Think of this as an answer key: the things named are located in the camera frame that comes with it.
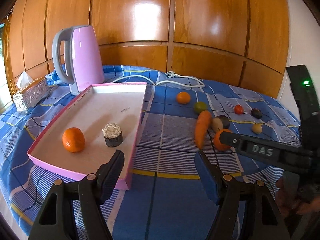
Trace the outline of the person's right hand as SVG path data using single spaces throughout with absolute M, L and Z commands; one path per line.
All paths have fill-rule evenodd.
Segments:
M 295 200 L 285 190 L 283 177 L 276 181 L 276 187 L 279 190 L 276 193 L 275 201 L 284 218 L 288 217 L 291 211 L 298 215 L 319 212 L 319 196 L 315 197 L 310 204 Z

